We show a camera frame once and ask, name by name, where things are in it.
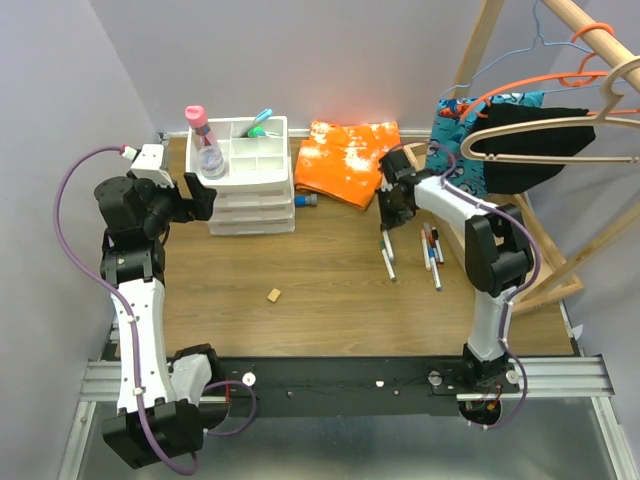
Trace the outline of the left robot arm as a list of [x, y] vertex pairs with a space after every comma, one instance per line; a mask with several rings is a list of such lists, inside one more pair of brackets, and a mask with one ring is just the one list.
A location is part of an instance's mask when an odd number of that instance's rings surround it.
[[173, 222], [204, 219], [216, 195], [195, 175], [185, 179], [189, 198], [174, 182], [159, 185], [132, 173], [94, 190], [106, 223], [100, 275], [112, 289], [121, 362], [117, 413], [103, 422], [102, 435], [133, 469], [202, 448], [200, 397], [214, 393], [223, 377], [209, 344], [173, 359], [165, 352], [165, 236]]

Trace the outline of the green white pen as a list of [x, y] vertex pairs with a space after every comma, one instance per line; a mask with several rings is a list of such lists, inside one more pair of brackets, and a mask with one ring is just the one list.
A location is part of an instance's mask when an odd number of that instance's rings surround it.
[[396, 274], [395, 274], [395, 271], [394, 271], [394, 268], [393, 268], [393, 265], [392, 265], [391, 258], [389, 256], [389, 253], [388, 253], [388, 251], [386, 249], [386, 246], [384, 244], [384, 241], [381, 240], [379, 242], [379, 246], [380, 246], [380, 249], [381, 249], [382, 258], [383, 258], [384, 265], [385, 265], [387, 274], [389, 276], [389, 279], [390, 279], [391, 282], [396, 282], [397, 277], [396, 277]]

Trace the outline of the clear paperclip jar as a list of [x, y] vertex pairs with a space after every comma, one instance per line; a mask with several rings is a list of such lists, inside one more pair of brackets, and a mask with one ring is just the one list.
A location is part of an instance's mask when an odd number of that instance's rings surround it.
[[226, 173], [227, 162], [219, 145], [202, 147], [197, 153], [198, 165], [205, 178], [219, 179]]

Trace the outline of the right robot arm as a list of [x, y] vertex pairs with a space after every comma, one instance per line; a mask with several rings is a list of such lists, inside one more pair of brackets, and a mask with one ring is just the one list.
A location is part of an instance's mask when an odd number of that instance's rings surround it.
[[400, 149], [379, 160], [379, 171], [383, 231], [426, 210], [464, 235], [464, 270], [475, 290], [472, 330], [463, 353], [435, 364], [432, 372], [474, 392], [504, 380], [510, 370], [507, 337], [514, 299], [537, 267], [520, 210], [480, 200], [428, 169], [416, 170]]

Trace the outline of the red white pen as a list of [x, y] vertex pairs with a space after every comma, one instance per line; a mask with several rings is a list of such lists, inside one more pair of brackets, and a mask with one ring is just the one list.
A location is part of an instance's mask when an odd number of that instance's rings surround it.
[[423, 230], [424, 230], [424, 232], [426, 234], [426, 237], [427, 237], [427, 243], [428, 243], [432, 253], [434, 254], [435, 261], [439, 262], [439, 256], [438, 256], [438, 252], [437, 252], [435, 238], [433, 237], [433, 234], [432, 234], [431, 226], [428, 223], [424, 222], [423, 223]]

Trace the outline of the tan eraser block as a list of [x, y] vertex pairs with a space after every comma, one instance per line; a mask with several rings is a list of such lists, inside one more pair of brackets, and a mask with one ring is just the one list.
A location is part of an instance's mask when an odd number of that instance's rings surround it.
[[272, 302], [272, 303], [275, 303], [279, 299], [280, 295], [281, 295], [281, 291], [276, 289], [276, 288], [274, 288], [268, 294], [267, 300]]

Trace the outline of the green black highlighter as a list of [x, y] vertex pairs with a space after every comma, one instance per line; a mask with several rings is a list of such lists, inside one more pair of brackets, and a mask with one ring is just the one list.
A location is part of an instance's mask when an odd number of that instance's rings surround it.
[[266, 137], [267, 133], [262, 126], [256, 126], [247, 132], [248, 138]]

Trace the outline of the pink cap pen tube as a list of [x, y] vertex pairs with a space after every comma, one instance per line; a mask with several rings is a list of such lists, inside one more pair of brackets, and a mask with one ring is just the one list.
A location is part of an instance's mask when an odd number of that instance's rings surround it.
[[206, 110], [202, 105], [188, 105], [185, 107], [184, 114], [193, 133], [198, 137], [203, 147], [218, 146], [209, 125]]

